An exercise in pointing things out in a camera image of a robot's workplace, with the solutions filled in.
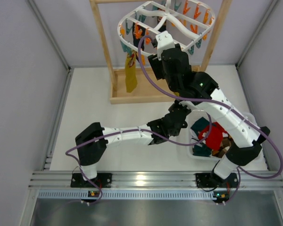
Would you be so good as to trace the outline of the mustard yellow bear sock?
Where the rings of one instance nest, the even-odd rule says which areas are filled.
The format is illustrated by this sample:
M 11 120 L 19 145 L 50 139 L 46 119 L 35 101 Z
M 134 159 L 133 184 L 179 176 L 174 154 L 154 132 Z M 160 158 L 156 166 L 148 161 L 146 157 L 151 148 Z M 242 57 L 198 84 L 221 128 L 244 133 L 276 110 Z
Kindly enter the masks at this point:
M 125 60 L 125 87 L 127 93 L 132 93 L 137 87 L 136 52 L 127 54 Z

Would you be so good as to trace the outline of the teal green sock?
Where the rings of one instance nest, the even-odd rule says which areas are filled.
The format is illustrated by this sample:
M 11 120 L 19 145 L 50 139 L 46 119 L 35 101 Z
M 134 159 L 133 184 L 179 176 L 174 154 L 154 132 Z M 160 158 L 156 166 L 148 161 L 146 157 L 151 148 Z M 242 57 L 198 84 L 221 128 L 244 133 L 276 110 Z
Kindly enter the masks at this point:
M 193 138 L 198 139 L 198 134 L 202 132 L 209 125 L 209 121 L 204 117 L 196 120 L 191 126 L 191 134 Z

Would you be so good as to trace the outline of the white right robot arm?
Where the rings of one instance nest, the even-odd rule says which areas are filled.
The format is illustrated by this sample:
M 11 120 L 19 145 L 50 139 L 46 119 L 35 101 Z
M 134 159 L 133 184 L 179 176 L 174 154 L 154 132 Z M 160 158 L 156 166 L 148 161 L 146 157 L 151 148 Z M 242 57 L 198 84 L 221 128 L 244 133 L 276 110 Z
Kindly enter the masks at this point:
M 157 53 L 148 57 L 149 63 L 157 80 L 164 79 L 172 94 L 163 89 L 160 92 L 183 106 L 205 111 L 232 137 L 233 144 L 211 172 L 215 182 L 224 182 L 238 167 L 259 156 L 269 128 L 260 128 L 243 117 L 210 75 L 192 71 L 187 53 L 178 44 L 155 46 Z

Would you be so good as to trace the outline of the red sock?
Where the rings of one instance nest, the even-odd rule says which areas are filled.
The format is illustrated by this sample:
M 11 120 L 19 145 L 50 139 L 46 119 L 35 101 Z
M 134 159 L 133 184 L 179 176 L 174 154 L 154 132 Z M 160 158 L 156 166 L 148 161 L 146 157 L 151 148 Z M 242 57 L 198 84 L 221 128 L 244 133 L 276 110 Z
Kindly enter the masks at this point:
M 205 144 L 212 150 L 219 150 L 224 135 L 228 136 L 228 132 L 218 123 L 212 123 L 212 129 L 208 137 L 205 139 Z

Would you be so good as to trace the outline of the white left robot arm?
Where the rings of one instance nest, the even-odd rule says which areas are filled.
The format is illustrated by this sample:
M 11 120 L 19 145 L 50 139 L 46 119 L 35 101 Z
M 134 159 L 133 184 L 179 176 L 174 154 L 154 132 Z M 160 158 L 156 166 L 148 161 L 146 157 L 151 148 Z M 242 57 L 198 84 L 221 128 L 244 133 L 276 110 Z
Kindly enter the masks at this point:
M 170 137 L 176 137 L 181 129 L 187 128 L 186 117 L 191 109 L 175 101 L 168 113 L 159 119 L 130 128 L 108 128 L 100 122 L 90 124 L 75 138 L 78 147 L 80 170 L 83 180 L 93 180 L 97 177 L 97 163 L 108 147 L 121 144 L 159 145 Z

